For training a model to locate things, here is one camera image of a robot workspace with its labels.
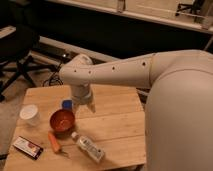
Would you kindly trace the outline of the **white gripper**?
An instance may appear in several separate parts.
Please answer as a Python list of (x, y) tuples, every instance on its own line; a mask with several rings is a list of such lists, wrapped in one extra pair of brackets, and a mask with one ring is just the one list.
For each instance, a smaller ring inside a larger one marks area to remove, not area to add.
[(85, 85), (72, 85), (71, 97), (75, 104), (87, 105), (88, 109), (92, 112), (96, 112), (95, 104), (90, 103), (93, 100), (93, 92), (89, 84)]

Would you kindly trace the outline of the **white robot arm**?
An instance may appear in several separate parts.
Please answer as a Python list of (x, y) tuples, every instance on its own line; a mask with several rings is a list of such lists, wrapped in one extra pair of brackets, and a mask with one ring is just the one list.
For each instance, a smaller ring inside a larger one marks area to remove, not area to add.
[(213, 171), (212, 53), (156, 52), (96, 65), (80, 54), (59, 75), (77, 104), (92, 100), (92, 84), (149, 90), (146, 171)]

